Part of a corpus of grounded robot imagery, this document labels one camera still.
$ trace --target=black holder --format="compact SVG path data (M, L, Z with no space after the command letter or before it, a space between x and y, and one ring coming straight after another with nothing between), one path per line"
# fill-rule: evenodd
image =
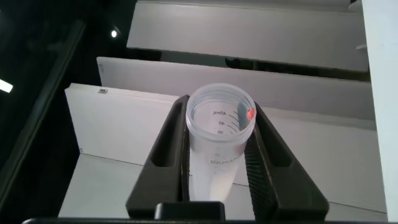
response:
M189 132L185 124L188 95L179 98L160 130L126 202L131 218L154 219L157 205L178 220L180 209L206 208L189 202ZM256 125L244 151L249 189L257 222L324 220L329 204L267 116L256 104ZM224 211L207 220L223 220Z

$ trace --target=plastic cup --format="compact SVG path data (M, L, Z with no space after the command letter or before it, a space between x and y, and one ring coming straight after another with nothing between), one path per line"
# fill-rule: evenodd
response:
M224 201L253 131L256 106L242 89L215 83L191 95L185 116L195 199Z

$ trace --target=red dot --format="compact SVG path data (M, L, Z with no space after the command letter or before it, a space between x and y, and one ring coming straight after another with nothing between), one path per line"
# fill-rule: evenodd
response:
M253 119L255 115L256 115L256 109L254 108L248 109L248 119Z

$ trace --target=small light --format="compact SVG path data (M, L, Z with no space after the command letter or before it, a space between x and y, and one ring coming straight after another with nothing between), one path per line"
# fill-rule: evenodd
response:
M0 90L9 93L12 90L12 85L3 80L0 80Z
M116 30L112 30L111 35L113 38L115 38L118 35L118 33L116 32Z

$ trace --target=white board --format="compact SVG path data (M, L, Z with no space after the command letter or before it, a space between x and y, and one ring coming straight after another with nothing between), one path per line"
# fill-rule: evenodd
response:
M80 152L143 165L177 97L100 89L65 90Z
M210 83L245 90L261 106L374 119L370 83L274 72L98 57L103 86L183 96Z
M237 2L138 1L127 47L368 70L362 15Z
M102 88L66 90L79 147L143 165L177 97ZM386 211L373 121L262 109L330 202ZM244 162L234 183L248 185Z

